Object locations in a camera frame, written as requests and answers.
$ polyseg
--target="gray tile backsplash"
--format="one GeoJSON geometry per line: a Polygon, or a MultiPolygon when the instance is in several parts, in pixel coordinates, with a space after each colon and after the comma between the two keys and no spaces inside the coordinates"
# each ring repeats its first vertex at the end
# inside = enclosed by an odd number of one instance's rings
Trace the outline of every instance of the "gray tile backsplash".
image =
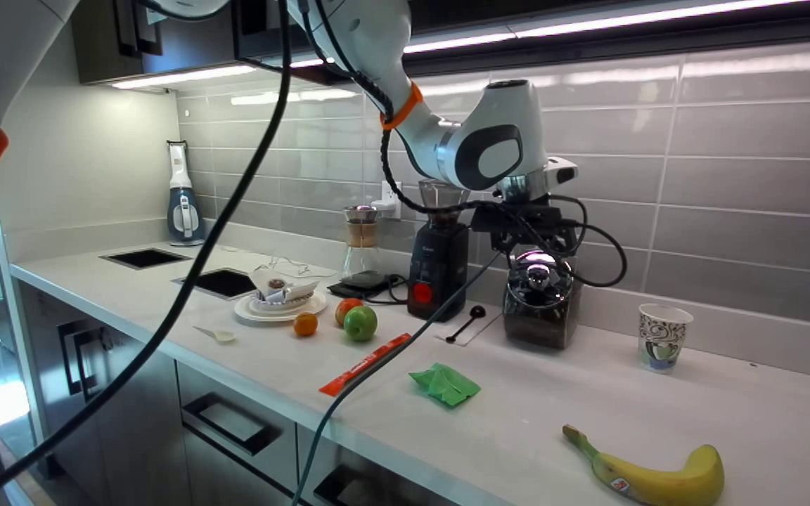
{"type": "MultiPolygon", "coordinates": [[[[439,93],[503,76],[537,82],[548,152],[579,166],[554,191],[582,197],[591,219],[622,239],[630,270],[619,287],[810,320],[810,45],[419,84],[436,112],[464,118],[478,90],[439,93]]],[[[242,93],[273,84],[177,96],[208,214],[225,205],[273,110],[231,104],[242,93]]],[[[377,110],[360,96],[290,104],[236,222],[343,239],[346,205],[380,197],[377,146],[377,110]]],[[[416,197],[419,177],[397,138],[391,163],[416,197]]],[[[422,216],[402,216],[380,225],[380,247],[411,250],[422,216]]],[[[473,261],[487,259],[487,236],[475,236],[473,261]]],[[[574,267],[602,281],[616,273],[616,253],[591,233],[574,267]]]]}

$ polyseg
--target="small bottle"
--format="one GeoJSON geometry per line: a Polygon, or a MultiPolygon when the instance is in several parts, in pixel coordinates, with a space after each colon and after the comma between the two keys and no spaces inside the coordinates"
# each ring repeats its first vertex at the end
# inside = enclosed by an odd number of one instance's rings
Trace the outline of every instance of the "small bottle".
{"type": "Polygon", "coordinates": [[[349,208],[349,239],[343,256],[343,275],[354,275],[371,270],[374,247],[377,247],[377,211],[371,205],[349,208]]]}

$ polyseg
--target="coffee grinder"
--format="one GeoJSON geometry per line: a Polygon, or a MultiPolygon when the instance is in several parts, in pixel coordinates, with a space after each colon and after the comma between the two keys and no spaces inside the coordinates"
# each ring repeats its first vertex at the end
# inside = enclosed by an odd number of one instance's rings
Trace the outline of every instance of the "coffee grinder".
{"type": "MultiPolygon", "coordinates": [[[[450,208],[467,200],[464,188],[447,183],[419,183],[422,202],[428,208],[450,208]]],[[[458,214],[430,214],[419,228],[411,253],[408,275],[408,312],[430,318],[453,292],[467,281],[467,247],[470,228],[458,222],[458,214]]],[[[464,292],[444,306],[436,320],[450,320],[464,306],[464,292]]]]}

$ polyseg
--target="power cord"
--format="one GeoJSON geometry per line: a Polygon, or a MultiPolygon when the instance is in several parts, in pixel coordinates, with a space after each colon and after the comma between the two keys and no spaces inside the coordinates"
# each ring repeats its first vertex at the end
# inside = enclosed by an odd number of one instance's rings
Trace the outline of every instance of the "power cord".
{"type": "Polygon", "coordinates": [[[180,284],[180,292],[174,298],[174,304],[169,306],[166,318],[160,320],[160,326],[155,329],[155,335],[149,337],[149,343],[132,357],[132,363],[98,394],[93,396],[73,419],[68,419],[53,436],[48,436],[39,447],[34,447],[28,455],[17,458],[8,469],[0,472],[0,489],[14,481],[20,472],[31,469],[37,461],[42,461],[48,453],[53,453],[73,430],[79,430],[87,419],[93,419],[143,365],[146,360],[158,351],[158,346],[166,340],[166,335],[172,332],[172,326],[177,323],[186,301],[191,298],[191,290],[197,287],[194,281],[200,278],[200,273],[208,264],[208,256],[214,250],[214,245],[219,242],[219,233],[225,231],[225,225],[231,222],[233,211],[239,208],[248,186],[253,183],[253,177],[262,169],[262,160],[276,138],[276,129],[281,127],[284,110],[287,110],[287,96],[290,96],[290,28],[287,28],[287,3],[278,0],[278,11],[281,11],[281,37],[284,37],[284,73],[281,73],[281,87],[278,87],[278,101],[273,107],[270,124],[262,135],[262,143],[256,149],[256,155],[250,157],[245,174],[239,177],[228,205],[222,208],[222,214],[217,216],[211,233],[205,236],[194,264],[188,267],[186,281],[180,284]]]}
{"type": "Polygon", "coordinates": [[[293,506],[301,506],[301,495],[304,495],[304,486],[309,481],[309,472],[312,472],[312,464],[315,464],[315,455],[318,455],[318,444],[321,444],[321,433],[326,430],[332,413],[352,396],[352,391],[357,391],[368,377],[374,377],[380,368],[385,368],[391,360],[397,360],[405,349],[411,349],[433,323],[439,323],[439,315],[444,315],[495,261],[498,261],[501,253],[495,253],[487,264],[481,264],[478,273],[473,273],[450,298],[444,298],[436,312],[413,332],[413,337],[383,354],[374,365],[368,365],[360,377],[354,377],[343,391],[340,396],[332,399],[332,405],[323,410],[318,427],[315,427],[315,436],[312,436],[312,444],[309,444],[309,453],[307,453],[307,461],[304,461],[304,469],[298,475],[298,484],[295,484],[295,498],[293,498],[293,506]]]}

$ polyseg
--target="green apple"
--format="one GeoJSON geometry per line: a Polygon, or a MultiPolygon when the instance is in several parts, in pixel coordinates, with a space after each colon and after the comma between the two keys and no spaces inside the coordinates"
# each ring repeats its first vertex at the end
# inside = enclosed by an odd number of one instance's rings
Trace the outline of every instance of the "green apple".
{"type": "Polygon", "coordinates": [[[368,343],[377,332],[377,312],[371,306],[352,306],[343,320],[346,337],[352,343],[368,343]]]}

